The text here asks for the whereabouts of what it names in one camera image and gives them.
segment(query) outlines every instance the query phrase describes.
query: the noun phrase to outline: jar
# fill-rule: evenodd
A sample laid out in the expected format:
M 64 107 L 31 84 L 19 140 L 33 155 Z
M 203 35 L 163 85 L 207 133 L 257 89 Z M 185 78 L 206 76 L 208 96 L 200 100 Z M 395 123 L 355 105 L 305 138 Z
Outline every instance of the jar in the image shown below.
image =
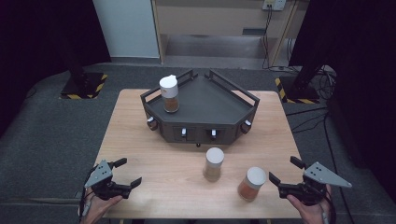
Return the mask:
M 160 80 L 161 96 L 163 97 L 163 109 L 168 113 L 178 110 L 178 86 L 174 75 L 163 77 Z
M 212 147 L 206 152 L 206 163 L 204 168 L 204 177 L 215 182 L 220 179 L 221 165 L 224 161 L 224 153 L 218 147 Z
M 239 195 L 246 201 L 252 202 L 259 194 L 259 190 L 265 183 L 266 174 L 260 167 L 250 167 L 242 182 L 238 186 Z

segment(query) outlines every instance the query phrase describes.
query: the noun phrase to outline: white lid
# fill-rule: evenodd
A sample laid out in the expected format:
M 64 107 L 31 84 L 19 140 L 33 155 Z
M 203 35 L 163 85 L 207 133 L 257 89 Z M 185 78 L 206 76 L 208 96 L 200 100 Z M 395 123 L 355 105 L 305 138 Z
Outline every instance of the white lid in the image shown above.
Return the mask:
M 220 167 L 224 160 L 224 153 L 218 147 L 212 147 L 206 152 L 206 161 L 212 167 Z
M 247 181 L 254 189 L 259 189 L 264 183 L 267 175 L 260 167 L 250 167 L 247 170 Z
M 169 77 L 163 77 L 160 80 L 161 95 L 166 98 L 172 98 L 177 96 L 177 79 L 176 76 L 170 75 Z

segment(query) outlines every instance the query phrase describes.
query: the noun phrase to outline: black curtain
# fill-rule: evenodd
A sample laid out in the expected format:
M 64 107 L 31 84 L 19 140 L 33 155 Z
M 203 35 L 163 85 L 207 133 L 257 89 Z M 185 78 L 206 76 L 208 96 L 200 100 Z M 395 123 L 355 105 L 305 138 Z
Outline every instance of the black curtain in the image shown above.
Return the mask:
M 342 117 L 335 120 L 343 121 L 337 127 L 396 202 L 395 9 L 396 2 L 386 0 L 310 1 L 290 65 L 304 66 L 313 51 L 326 52 L 323 64 L 337 74 L 331 99 L 339 109 L 334 115 Z M 327 20 L 336 23 L 322 32 Z M 313 48 L 324 35 L 331 40 Z
M 37 81 L 68 70 L 45 20 L 56 22 L 82 66 L 110 62 L 92 0 L 0 1 L 0 136 Z

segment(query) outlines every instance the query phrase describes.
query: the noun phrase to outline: gray carpet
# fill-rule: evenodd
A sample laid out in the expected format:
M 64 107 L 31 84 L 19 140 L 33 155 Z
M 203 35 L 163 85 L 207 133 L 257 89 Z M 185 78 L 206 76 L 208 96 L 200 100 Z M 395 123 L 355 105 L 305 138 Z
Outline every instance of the gray carpet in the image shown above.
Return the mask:
M 188 69 L 139 67 L 126 65 L 93 65 L 86 71 L 108 75 L 97 99 L 62 100 L 59 94 L 69 74 L 67 72 L 38 82 L 29 92 L 0 142 L 0 195 L 7 198 L 73 198 L 81 190 L 85 175 L 93 166 L 107 124 L 123 89 L 150 89 L 161 77 L 179 75 Z M 215 69 L 246 90 L 277 91 L 275 77 L 290 74 L 263 70 Z M 194 69 L 207 73 L 208 69 Z M 318 78 L 313 84 L 318 85 Z M 325 106 L 283 104 L 285 113 Z M 290 127 L 327 110 L 288 116 Z M 313 119 L 295 131 L 309 129 L 323 120 Z M 396 223 L 396 205 L 378 184 L 370 170 L 358 169 L 349 160 L 345 147 L 332 124 L 326 119 L 327 131 L 340 176 L 353 184 L 344 189 L 347 206 L 355 223 Z M 312 130 L 295 133 L 294 139 L 302 159 L 307 163 L 320 161 L 334 170 L 323 122 Z M 340 190 L 333 188 L 337 223 L 351 223 Z M 1 223 L 77 223 L 77 206 L 63 204 L 2 203 Z M 299 219 L 275 219 L 272 223 L 301 223 Z

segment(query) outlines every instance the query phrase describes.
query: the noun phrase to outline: electrical outlet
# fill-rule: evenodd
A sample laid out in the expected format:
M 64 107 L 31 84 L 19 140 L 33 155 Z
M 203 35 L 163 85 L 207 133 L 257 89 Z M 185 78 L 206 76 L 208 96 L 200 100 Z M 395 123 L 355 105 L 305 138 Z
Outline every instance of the electrical outlet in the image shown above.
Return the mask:
M 273 11 L 281 11 L 286 5 L 287 0 L 264 0 L 264 3 L 262 4 L 262 9 L 263 10 L 269 10 L 269 6 L 271 6 L 271 9 Z

